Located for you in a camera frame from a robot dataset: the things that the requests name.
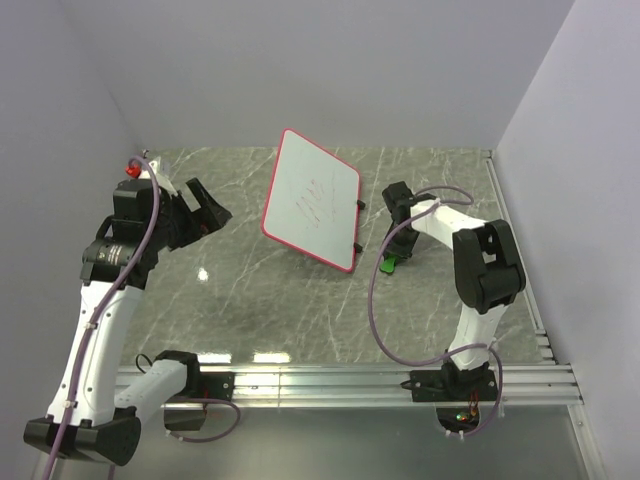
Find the handwriting on whiteboard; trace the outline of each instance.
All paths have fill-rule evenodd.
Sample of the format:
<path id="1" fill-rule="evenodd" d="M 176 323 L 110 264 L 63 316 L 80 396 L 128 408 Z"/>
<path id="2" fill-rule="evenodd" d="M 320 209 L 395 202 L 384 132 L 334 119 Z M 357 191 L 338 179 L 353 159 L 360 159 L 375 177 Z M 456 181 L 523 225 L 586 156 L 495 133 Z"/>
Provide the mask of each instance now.
<path id="1" fill-rule="evenodd" d="M 335 174 L 331 176 L 330 190 L 326 192 L 324 184 L 314 178 L 304 188 L 303 194 L 296 202 L 298 209 L 314 228 L 319 228 L 323 221 L 333 223 L 336 219 Z"/>

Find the gray wall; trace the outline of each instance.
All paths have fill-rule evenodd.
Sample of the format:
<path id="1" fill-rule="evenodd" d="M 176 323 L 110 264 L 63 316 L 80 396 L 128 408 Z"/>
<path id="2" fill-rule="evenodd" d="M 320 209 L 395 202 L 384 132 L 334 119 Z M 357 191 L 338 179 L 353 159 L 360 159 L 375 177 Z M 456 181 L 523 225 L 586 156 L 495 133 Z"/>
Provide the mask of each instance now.
<path id="1" fill-rule="evenodd" d="M 21 479 L 25 422 L 71 347 L 82 251 L 134 145 L 57 1 L 0 3 L 0 65 L 0 477 Z"/>
<path id="2" fill-rule="evenodd" d="M 572 0 L 62 0 L 141 143 L 495 147 Z"/>
<path id="3" fill-rule="evenodd" d="M 640 472 L 639 16 L 578 0 L 497 151 L 552 345 L 624 480 Z"/>

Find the cable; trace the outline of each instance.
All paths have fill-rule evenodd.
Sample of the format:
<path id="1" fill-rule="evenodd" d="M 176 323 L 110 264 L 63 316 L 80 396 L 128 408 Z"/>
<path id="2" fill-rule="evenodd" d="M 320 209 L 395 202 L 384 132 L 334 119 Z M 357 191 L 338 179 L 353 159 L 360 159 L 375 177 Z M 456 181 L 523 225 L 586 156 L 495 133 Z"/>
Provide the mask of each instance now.
<path id="1" fill-rule="evenodd" d="M 391 230 L 389 232 L 389 235 L 386 236 L 386 238 L 384 239 L 384 241 L 382 242 L 382 246 L 380 247 L 380 250 L 378 251 L 378 257 L 376 259 L 376 262 L 373 266 L 373 271 L 371 272 L 371 278 L 369 280 L 369 291 L 367 294 L 367 311 L 369 314 L 369 327 L 371 328 L 371 333 L 373 335 L 373 338 L 375 339 L 376 343 L 378 344 L 378 347 L 380 347 L 380 350 L 382 350 L 382 352 L 389 357 L 391 360 L 393 360 L 396 363 L 399 363 L 401 365 L 407 365 L 409 367 L 424 367 L 427 365 L 433 365 L 434 363 L 439 363 L 439 362 L 443 362 L 444 360 L 447 360 L 451 357 L 453 357 L 454 355 L 456 355 L 457 353 L 460 352 L 464 352 L 465 350 L 470 350 L 472 348 L 482 348 L 482 349 L 486 349 L 488 350 L 491 355 L 493 355 L 493 357 L 496 359 L 496 363 L 498 365 L 498 398 L 496 399 L 493 408 L 491 409 L 491 412 L 489 413 L 489 416 L 487 417 L 487 419 L 482 422 L 480 425 L 478 425 L 478 427 L 476 427 L 474 430 L 472 430 L 469 433 L 466 433 L 465 436 L 472 436 L 475 435 L 477 433 L 479 433 L 480 431 L 482 431 L 488 424 L 489 422 L 491 422 L 494 417 L 496 416 L 496 414 L 498 413 L 498 407 L 500 406 L 500 399 L 502 398 L 502 379 L 503 379 L 503 369 L 502 369 L 502 361 L 500 360 L 500 357 L 498 356 L 498 353 L 495 351 L 495 349 L 491 346 L 491 345 L 486 345 L 484 343 L 472 343 L 470 345 L 464 345 L 462 347 L 459 348 L 455 348 L 447 353 L 443 353 L 442 355 L 438 355 L 437 357 L 431 358 L 429 360 L 422 360 L 422 361 L 412 361 L 412 360 L 405 360 L 403 358 L 398 357 L 396 354 L 394 354 L 391 350 L 389 350 L 389 348 L 387 348 L 387 346 L 384 344 L 384 341 L 382 340 L 382 338 L 380 337 L 380 334 L 378 333 L 378 327 L 376 326 L 376 320 L 375 320 L 375 316 L 373 313 L 373 289 L 376 283 L 376 277 L 378 275 L 378 268 L 380 267 L 380 263 L 382 262 L 382 259 L 384 258 L 384 251 L 386 250 L 387 246 L 389 245 L 389 243 L 391 242 L 391 240 L 393 239 L 393 237 L 403 228 L 405 228 L 406 226 L 411 225 L 411 223 L 415 222 L 416 220 L 422 218 L 422 217 L 426 217 L 427 215 L 435 212 L 441 205 L 473 205 L 473 196 L 471 196 L 470 193 L 465 192 L 463 189 L 459 188 L 459 187 L 454 187 L 452 185 L 436 185 L 436 186 L 432 186 L 432 187 L 427 187 L 427 188 L 423 188 L 422 190 L 419 190 L 418 192 L 416 192 L 416 195 L 420 195 L 422 193 L 425 192 L 429 192 L 431 190 L 453 190 L 455 192 L 461 193 L 462 195 L 464 195 L 465 197 L 467 197 L 468 200 L 455 200 L 455 199 L 451 199 L 451 200 L 440 200 L 440 199 L 436 199 L 435 203 L 429 207 L 427 210 L 425 210 L 424 212 L 421 212 L 407 220 L 404 220 L 403 222 L 399 223 L 393 230 Z"/>
<path id="2" fill-rule="evenodd" d="M 144 358 L 147 361 L 147 363 L 149 363 L 150 367 L 153 366 L 153 362 L 144 353 L 139 353 L 138 355 L 136 355 L 136 368 L 140 370 L 142 373 L 147 373 L 146 370 L 143 370 L 142 367 L 140 366 L 140 357 Z"/>
<path id="3" fill-rule="evenodd" d="M 129 263 L 127 263 L 127 266 L 120 272 L 118 278 L 116 278 L 115 282 L 113 282 L 109 290 L 107 290 L 107 293 L 105 293 L 102 300 L 100 300 L 100 303 L 95 308 L 93 314 L 91 315 L 91 318 L 89 319 L 89 325 L 98 324 L 98 320 L 100 320 L 100 317 L 102 317 L 102 314 L 111 301 L 111 298 L 129 276 L 133 268 L 140 260 L 140 257 L 142 256 L 145 248 L 147 248 L 149 240 L 151 240 L 151 235 L 153 234 L 153 229 L 155 228 L 156 222 L 158 221 L 158 211 L 160 209 L 160 187 L 158 186 L 158 180 L 156 179 L 153 169 L 144 158 L 138 155 L 133 156 L 129 160 L 129 166 L 133 166 L 135 162 L 139 163 L 149 173 L 149 177 L 151 178 L 151 184 L 153 186 L 153 208 L 151 210 L 151 218 L 149 219 L 147 231 L 142 237 L 140 245 L 138 245 L 135 253 L 131 256 L 131 259 L 129 260 Z M 78 346 L 78 351 L 76 352 L 76 358 L 73 361 L 73 368 L 71 369 L 71 378 L 69 379 L 69 394 L 67 396 L 67 404 L 69 406 L 65 408 L 64 414 L 62 415 L 62 420 L 60 421 L 58 432 L 56 433 L 55 440 L 53 441 L 53 446 L 51 447 L 51 453 L 49 454 L 49 458 L 47 459 L 47 463 L 44 467 L 44 473 L 42 475 L 43 480 L 49 480 L 49 478 L 51 477 L 53 466 L 55 465 L 56 458 L 58 457 L 58 453 L 60 452 L 60 446 L 62 444 L 62 439 L 64 438 L 64 432 L 71 422 L 71 416 L 73 415 L 73 405 L 76 401 L 76 395 L 78 393 L 77 390 L 78 383 L 80 382 L 82 364 L 84 363 L 84 358 L 89 347 L 89 340 L 91 339 L 91 334 L 94 330 L 95 328 L 87 328 L 80 340 L 80 345 Z"/>
<path id="4" fill-rule="evenodd" d="M 229 428 L 227 428 L 224 432 L 219 433 L 218 435 L 214 435 L 213 437 L 190 438 L 190 437 L 184 437 L 184 436 L 182 436 L 182 435 L 180 435 L 178 433 L 175 433 L 175 432 L 169 432 L 169 435 L 171 435 L 173 438 L 177 438 L 181 442 L 208 443 L 208 442 L 213 442 L 215 440 L 220 440 L 221 438 L 224 438 L 227 435 L 229 435 L 231 432 L 233 432 L 235 430 L 235 428 L 238 426 L 238 424 L 240 423 L 240 418 L 242 418 L 242 413 L 240 412 L 240 408 L 238 408 L 238 406 L 235 403 L 229 402 L 227 400 L 221 400 L 221 399 L 218 399 L 218 398 L 187 398 L 187 399 L 185 399 L 185 401 L 194 402 L 194 403 L 226 405 L 226 406 L 231 407 L 231 408 L 233 408 L 235 410 L 236 419 L 234 420 L 233 425 L 231 425 Z"/>

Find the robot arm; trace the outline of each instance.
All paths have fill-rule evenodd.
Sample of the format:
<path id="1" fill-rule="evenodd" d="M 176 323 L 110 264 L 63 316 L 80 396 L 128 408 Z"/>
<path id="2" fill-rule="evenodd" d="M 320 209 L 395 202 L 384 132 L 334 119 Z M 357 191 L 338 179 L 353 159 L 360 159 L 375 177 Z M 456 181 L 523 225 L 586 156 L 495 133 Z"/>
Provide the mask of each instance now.
<path id="1" fill-rule="evenodd" d="M 150 162 L 160 187 L 158 221 L 139 262 L 116 291 L 94 326 L 79 371 L 76 400 L 59 456 L 126 464 L 137 447 L 141 426 L 176 394 L 199 396 L 199 364 L 195 354 L 163 352 L 147 373 L 114 397 L 116 375 L 126 332 L 146 287 L 158 253 L 185 247 L 222 228 L 231 214 L 220 206 L 198 179 L 187 186 L 200 204 L 191 211 L 168 178 L 160 159 Z M 99 228 L 83 254 L 81 306 L 75 338 L 58 392 L 43 418 L 28 422 L 26 443 L 49 452 L 62 422 L 75 358 L 88 321 L 113 285 L 145 234 L 153 205 L 148 173 L 130 168 L 134 178 L 118 184 L 113 194 L 114 214 Z"/>
<path id="2" fill-rule="evenodd" d="M 382 196 L 393 219 L 389 231 L 438 202 L 431 194 L 414 196 L 405 182 L 390 185 Z M 463 306 L 449 350 L 475 343 L 490 345 L 500 319 L 526 285 L 511 227 L 504 220 L 485 222 L 442 205 L 396 234 L 384 252 L 383 271 L 391 273 L 390 266 L 411 257 L 420 233 L 453 251 L 456 289 Z M 488 352 L 469 349 L 451 360 L 443 366 L 442 384 L 451 397 L 465 398 L 486 379 Z"/>

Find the red emergency button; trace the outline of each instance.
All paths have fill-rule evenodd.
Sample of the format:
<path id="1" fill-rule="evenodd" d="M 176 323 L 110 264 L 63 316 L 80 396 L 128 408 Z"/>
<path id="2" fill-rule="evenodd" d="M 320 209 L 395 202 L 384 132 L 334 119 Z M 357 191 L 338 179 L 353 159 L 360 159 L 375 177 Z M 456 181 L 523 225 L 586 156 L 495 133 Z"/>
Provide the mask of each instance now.
<path id="1" fill-rule="evenodd" d="M 130 177 L 138 178 L 142 172 L 142 168 L 140 168 L 140 165 L 133 165 L 125 168 L 124 171 L 127 172 L 127 175 Z"/>

